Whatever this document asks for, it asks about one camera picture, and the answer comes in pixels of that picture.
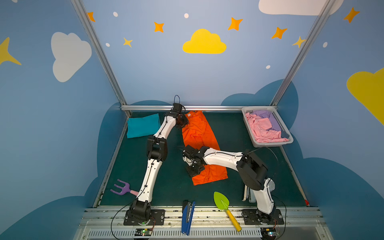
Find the orange t shirt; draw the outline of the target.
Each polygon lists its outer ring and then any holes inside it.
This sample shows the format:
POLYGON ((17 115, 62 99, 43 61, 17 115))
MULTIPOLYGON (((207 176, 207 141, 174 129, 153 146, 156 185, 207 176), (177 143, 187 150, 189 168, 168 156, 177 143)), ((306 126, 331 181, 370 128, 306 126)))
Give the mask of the orange t shirt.
MULTIPOLYGON (((182 129, 183 141, 185 146, 191 146, 195 149, 209 147, 219 150, 219 144, 214 132, 201 111, 191 111, 186 114, 189 123, 182 129)), ((203 185, 228 178, 228 172, 225 167, 209 165, 197 176, 192 177, 193 184, 203 185)))

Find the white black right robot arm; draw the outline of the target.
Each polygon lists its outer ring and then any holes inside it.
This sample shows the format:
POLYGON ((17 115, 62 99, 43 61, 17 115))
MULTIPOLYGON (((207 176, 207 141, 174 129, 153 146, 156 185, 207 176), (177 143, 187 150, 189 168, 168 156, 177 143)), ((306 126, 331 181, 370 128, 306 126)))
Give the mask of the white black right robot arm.
POLYGON ((245 186, 255 196, 258 222, 266 225, 279 218, 271 194, 275 190, 275 183, 267 177, 268 167, 255 153, 231 153, 205 146, 198 150, 186 146, 183 150, 183 160, 188 164, 187 171, 191 177, 199 175, 206 167, 213 165, 237 171, 245 186))

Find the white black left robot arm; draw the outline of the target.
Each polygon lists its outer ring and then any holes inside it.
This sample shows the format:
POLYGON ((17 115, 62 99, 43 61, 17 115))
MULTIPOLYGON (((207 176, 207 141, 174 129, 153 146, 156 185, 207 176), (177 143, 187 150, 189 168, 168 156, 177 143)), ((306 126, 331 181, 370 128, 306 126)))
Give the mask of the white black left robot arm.
POLYGON ((184 114, 168 112, 159 130, 147 139, 147 168, 136 199, 130 205, 128 216, 138 223, 151 218, 151 203, 158 172, 168 155, 167 138, 174 127, 182 129, 189 123, 184 114))

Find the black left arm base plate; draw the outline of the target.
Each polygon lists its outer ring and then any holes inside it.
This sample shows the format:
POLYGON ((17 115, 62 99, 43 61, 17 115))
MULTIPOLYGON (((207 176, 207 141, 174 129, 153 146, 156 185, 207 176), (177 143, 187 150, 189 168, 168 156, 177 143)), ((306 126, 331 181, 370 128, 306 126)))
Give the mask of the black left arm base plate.
POLYGON ((124 226, 163 226, 165 220, 165 210, 151 210, 150 218, 146 221, 134 217, 130 210, 126 212, 124 226))

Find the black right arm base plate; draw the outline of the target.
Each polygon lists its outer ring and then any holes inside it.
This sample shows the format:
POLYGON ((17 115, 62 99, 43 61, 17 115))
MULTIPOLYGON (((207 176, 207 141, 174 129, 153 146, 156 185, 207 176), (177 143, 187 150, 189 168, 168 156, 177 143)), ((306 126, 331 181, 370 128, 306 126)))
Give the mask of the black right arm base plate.
POLYGON ((242 217, 246 225, 284 225, 284 217, 279 209, 273 208, 270 214, 259 209, 243 209, 242 217))

